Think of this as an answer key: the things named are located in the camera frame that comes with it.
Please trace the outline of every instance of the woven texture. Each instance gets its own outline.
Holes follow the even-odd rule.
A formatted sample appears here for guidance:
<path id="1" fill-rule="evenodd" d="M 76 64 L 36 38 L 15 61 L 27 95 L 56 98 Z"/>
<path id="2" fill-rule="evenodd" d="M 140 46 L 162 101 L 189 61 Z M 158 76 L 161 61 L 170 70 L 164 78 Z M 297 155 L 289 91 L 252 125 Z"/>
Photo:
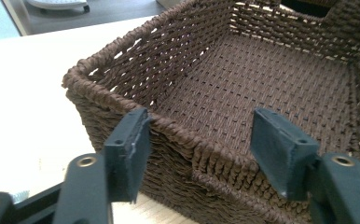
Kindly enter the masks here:
<path id="1" fill-rule="evenodd" d="M 200 223 L 306 223 L 249 145 L 253 110 L 285 115 L 360 159 L 360 0 L 323 19 L 278 0 L 190 0 L 80 60 L 63 79 L 94 148 L 148 108 L 153 153 L 142 191 Z"/>

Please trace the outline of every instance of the wicker basket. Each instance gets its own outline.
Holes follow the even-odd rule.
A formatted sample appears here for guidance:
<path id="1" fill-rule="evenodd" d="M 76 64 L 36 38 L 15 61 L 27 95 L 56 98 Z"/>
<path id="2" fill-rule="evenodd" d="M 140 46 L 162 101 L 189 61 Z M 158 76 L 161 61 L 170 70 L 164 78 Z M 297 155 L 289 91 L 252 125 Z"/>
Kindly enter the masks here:
<path id="1" fill-rule="evenodd" d="M 332 8 L 320 19 L 279 0 L 186 1 L 80 60 L 63 86 L 94 148 L 145 106 L 144 193 L 200 223 L 311 221 L 249 150 L 260 106 L 317 139 L 320 153 L 360 159 L 360 0 L 308 1 Z"/>

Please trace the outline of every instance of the clamp jaw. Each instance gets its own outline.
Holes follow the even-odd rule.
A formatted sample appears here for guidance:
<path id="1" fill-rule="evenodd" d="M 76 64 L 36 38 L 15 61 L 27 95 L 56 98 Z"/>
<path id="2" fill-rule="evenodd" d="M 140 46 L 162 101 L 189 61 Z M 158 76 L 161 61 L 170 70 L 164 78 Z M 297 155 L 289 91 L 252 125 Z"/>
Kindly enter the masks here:
<path id="1" fill-rule="evenodd" d="M 289 201 L 310 197 L 313 223 L 360 224 L 360 161 L 317 155 L 319 144 L 285 117 L 257 108 L 251 150 L 261 170 Z"/>
<path id="2" fill-rule="evenodd" d="M 112 202 L 136 202 L 150 154 L 145 108 L 118 124 L 100 153 L 73 159 L 65 180 L 21 203 L 0 192 L 0 224 L 113 223 Z"/>

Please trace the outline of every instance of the white table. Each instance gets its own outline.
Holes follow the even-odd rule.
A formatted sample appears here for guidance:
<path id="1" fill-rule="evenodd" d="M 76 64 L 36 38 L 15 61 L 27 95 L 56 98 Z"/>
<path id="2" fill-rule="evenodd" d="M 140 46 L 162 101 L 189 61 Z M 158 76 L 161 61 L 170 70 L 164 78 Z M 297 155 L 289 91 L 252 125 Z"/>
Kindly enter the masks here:
<path id="1" fill-rule="evenodd" d="M 93 152 L 76 108 L 65 97 L 62 77 L 79 59 L 149 19 L 0 40 L 0 190 L 37 193 L 61 182 L 71 159 Z M 163 214 L 161 223 L 191 223 L 176 213 L 162 213 L 166 208 L 145 196 L 141 204 Z"/>

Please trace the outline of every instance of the white countertop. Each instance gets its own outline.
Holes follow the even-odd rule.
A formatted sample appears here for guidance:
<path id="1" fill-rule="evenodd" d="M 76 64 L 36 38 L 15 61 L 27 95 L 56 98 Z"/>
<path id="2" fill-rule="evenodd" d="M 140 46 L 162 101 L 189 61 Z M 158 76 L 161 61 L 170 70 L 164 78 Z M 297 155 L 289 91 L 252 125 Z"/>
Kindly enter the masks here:
<path id="1" fill-rule="evenodd" d="M 62 77 L 150 18 L 0 40 L 0 191 L 36 194 L 60 183 L 74 157 L 93 152 Z M 116 223 L 194 223 L 145 195 L 113 206 Z"/>

